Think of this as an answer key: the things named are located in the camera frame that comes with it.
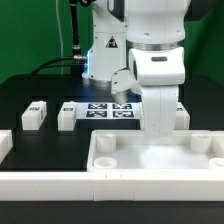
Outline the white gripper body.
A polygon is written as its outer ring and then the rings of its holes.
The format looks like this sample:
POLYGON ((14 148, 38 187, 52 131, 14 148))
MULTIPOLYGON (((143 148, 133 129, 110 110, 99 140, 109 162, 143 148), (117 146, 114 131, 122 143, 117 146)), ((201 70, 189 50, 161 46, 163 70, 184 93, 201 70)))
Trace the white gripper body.
POLYGON ((149 136, 167 136, 174 130, 179 85, 185 81, 183 57, 183 47, 129 51, 129 68, 137 80, 149 136))

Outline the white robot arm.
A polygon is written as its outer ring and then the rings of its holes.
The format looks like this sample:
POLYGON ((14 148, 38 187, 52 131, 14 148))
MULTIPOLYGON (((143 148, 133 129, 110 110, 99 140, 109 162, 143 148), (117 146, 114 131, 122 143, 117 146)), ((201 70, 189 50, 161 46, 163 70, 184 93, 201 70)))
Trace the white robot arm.
POLYGON ((184 23, 201 19, 217 0, 81 0, 93 9, 94 42, 83 81, 109 87, 117 103, 141 96, 144 130, 174 129, 178 86, 185 80, 184 23))

